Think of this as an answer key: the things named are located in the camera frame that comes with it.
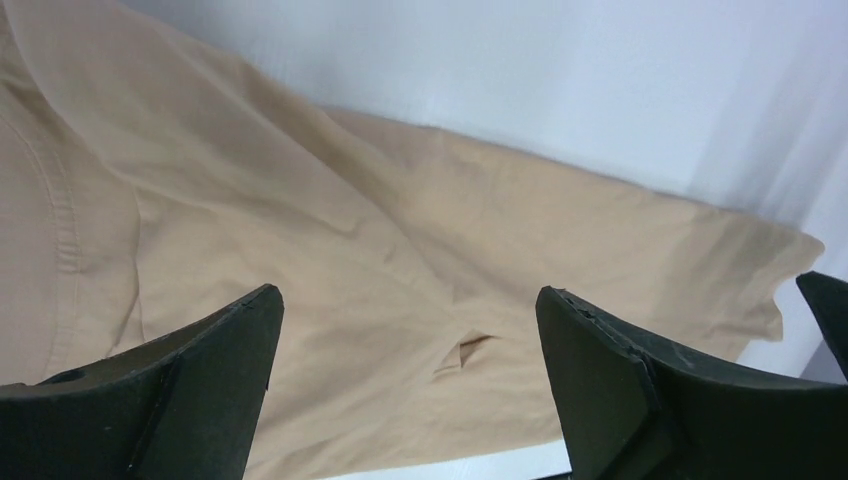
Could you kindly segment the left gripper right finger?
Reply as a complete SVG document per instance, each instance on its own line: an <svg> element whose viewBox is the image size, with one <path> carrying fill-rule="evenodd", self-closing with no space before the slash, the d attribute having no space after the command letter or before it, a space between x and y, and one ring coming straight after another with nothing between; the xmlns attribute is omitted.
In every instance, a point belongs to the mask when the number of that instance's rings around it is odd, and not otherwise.
<svg viewBox="0 0 848 480"><path fill-rule="evenodd" d="M539 337L575 479L843 479L847 389L738 365L543 288Z"/></svg>

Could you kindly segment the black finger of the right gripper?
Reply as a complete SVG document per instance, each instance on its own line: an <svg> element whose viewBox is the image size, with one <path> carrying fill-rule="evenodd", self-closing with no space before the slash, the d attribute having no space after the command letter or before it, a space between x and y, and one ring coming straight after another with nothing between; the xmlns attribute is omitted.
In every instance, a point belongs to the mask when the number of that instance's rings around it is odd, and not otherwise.
<svg viewBox="0 0 848 480"><path fill-rule="evenodd" d="M796 285L827 346L847 380L847 282L819 272L799 275Z"/></svg>

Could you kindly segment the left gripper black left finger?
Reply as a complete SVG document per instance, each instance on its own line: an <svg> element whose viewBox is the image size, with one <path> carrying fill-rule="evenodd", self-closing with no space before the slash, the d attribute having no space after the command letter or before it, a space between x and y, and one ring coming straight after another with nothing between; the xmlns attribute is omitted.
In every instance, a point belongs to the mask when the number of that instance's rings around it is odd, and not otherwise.
<svg viewBox="0 0 848 480"><path fill-rule="evenodd" d="M110 358L1 389L5 479L240 479L284 314L264 285Z"/></svg>

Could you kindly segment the beige t shirt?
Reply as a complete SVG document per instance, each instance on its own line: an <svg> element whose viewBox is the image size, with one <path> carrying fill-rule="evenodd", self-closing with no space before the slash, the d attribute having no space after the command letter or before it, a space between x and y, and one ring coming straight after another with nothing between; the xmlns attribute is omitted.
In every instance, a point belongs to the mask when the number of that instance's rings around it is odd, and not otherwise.
<svg viewBox="0 0 848 480"><path fill-rule="evenodd" d="M285 317L251 479L561 438L547 285L735 360L823 244L551 160L324 110L115 1L1 5L1 379L263 284Z"/></svg>

